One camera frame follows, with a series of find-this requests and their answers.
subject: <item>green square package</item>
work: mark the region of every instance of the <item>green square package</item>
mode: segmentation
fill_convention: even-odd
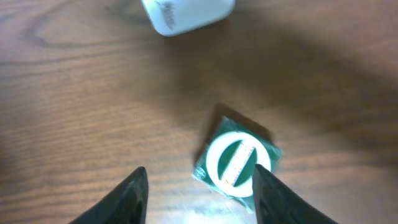
[[[272,143],[223,117],[196,163],[193,177],[253,212],[254,165],[273,172],[281,157],[282,150]]]

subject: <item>plastic wrapper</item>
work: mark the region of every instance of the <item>plastic wrapper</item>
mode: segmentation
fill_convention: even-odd
[[[248,128],[222,117],[195,164],[193,178],[254,211],[252,175],[255,164],[274,172],[282,150]]]

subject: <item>black object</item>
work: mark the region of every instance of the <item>black object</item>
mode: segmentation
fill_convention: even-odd
[[[258,224],[336,224],[259,164],[253,192]],[[147,173],[139,167],[70,224],[144,224],[147,203]]]
[[[148,203],[148,178],[138,167],[101,201],[70,224],[144,224]]]
[[[258,224],[337,224],[256,164],[253,194]]]

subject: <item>table surface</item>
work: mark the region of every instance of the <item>table surface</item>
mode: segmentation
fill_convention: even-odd
[[[238,1],[172,38],[138,0],[0,2],[0,223],[68,223],[138,166],[147,223],[255,223],[191,178],[215,105],[340,223],[398,218],[398,3]]]

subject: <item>white container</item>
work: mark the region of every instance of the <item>white container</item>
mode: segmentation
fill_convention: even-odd
[[[155,30],[179,35],[227,17],[235,0],[141,0]]]

